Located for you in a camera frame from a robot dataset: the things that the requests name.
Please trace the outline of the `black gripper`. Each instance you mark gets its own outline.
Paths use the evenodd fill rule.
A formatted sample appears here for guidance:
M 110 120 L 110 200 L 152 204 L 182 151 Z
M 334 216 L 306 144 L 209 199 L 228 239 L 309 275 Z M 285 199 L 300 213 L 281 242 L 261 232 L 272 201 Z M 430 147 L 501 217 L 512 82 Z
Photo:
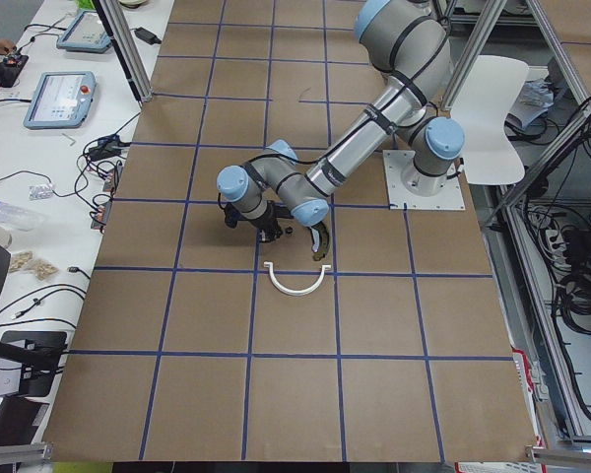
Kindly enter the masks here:
M 264 213 L 255 220 L 255 227 L 260 232 L 261 241 L 275 241 L 281 237 L 283 231 L 274 204 L 267 205 Z

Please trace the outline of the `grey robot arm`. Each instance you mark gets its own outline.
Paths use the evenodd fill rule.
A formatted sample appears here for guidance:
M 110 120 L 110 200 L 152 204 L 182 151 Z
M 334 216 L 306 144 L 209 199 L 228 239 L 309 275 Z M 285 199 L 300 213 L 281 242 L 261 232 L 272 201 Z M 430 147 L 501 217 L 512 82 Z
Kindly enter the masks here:
M 319 248 L 329 239 L 324 223 L 329 197 L 389 136 L 399 135 L 414 149 L 414 168 L 427 178 L 446 176 L 462 152 L 462 126 L 427 112 L 450 63 L 443 25 L 414 1 L 367 1 L 355 36 L 386 80 L 381 96 L 306 172 L 296 169 L 296 153 L 284 140 L 240 166 L 222 169 L 217 187 L 227 201 L 228 227 L 246 221 L 267 242 L 282 235 L 279 219 L 292 218 L 309 229 Z

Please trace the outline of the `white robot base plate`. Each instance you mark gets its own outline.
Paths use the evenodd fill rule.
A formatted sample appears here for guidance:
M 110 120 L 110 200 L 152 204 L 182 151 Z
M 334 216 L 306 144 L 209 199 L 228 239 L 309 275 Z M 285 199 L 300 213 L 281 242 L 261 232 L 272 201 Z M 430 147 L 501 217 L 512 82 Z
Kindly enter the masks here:
M 466 209 L 455 166 L 430 177 L 415 168 L 413 151 L 384 150 L 383 162 L 391 210 L 464 211 Z

